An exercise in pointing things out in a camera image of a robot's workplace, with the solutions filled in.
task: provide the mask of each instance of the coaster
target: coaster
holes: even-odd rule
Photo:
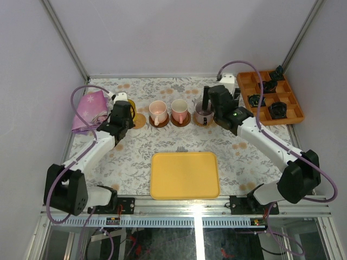
[[[187,126],[189,123],[190,123],[190,120],[191,120],[191,115],[190,113],[188,112],[187,116],[185,117],[185,119],[183,120],[182,123],[179,123],[177,122],[174,117],[170,116],[170,120],[171,120],[171,123],[173,123],[174,126],[177,126],[177,127],[184,127],[184,126]]]
[[[212,119],[211,122],[209,122],[206,126],[201,125],[200,123],[198,123],[198,122],[196,121],[195,113],[196,113],[196,112],[194,112],[194,114],[193,114],[193,121],[194,121],[194,123],[195,123],[196,125],[198,125],[198,126],[201,126],[201,127],[209,127],[209,126],[214,122],[214,120]]]
[[[166,125],[170,122],[170,117],[169,117],[169,114],[166,114],[166,120],[165,120],[164,122],[160,123],[160,124],[157,125],[157,126],[154,124],[154,121],[153,121],[153,119],[151,118],[151,116],[149,116],[149,120],[150,120],[150,124],[151,124],[152,126],[154,126],[155,128],[162,128],[162,127],[166,126]]]
[[[136,113],[136,120],[134,121],[135,126],[133,129],[140,129],[146,124],[146,117],[144,114]]]

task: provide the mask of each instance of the pink folded fabric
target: pink folded fabric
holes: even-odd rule
[[[107,104],[102,90],[84,95],[78,104],[77,112],[89,125],[96,129],[107,118]],[[87,134],[88,127],[75,115],[72,132]]]

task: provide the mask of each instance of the wooden organizer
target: wooden organizer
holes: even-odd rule
[[[272,70],[260,72],[263,81],[269,81],[271,79],[269,72],[272,72]],[[285,80],[277,82],[276,93],[264,94],[266,106],[260,108],[260,121],[265,126],[297,124],[305,119],[304,113],[292,92],[286,76],[283,75],[283,77]],[[248,97],[254,94],[260,94],[259,82],[260,80],[256,72],[241,72],[237,75],[237,83],[239,84],[246,108],[252,111],[254,116],[256,116],[257,108],[250,106]],[[272,103],[280,101],[287,104],[287,118],[272,119],[268,108]]]

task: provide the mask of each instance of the yellow rectangular tray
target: yellow rectangular tray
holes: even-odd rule
[[[214,153],[157,153],[152,157],[153,199],[214,199],[219,194]]]

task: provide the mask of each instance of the pink mug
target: pink mug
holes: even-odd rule
[[[183,99],[176,99],[171,103],[171,111],[173,119],[182,124],[188,115],[188,104]]]
[[[160,123],[164,122],[168,117],[168,112],[166,109],[166,104],[163,101],[154,101],[149,106],[150,116],[154,124],[158,126]]]

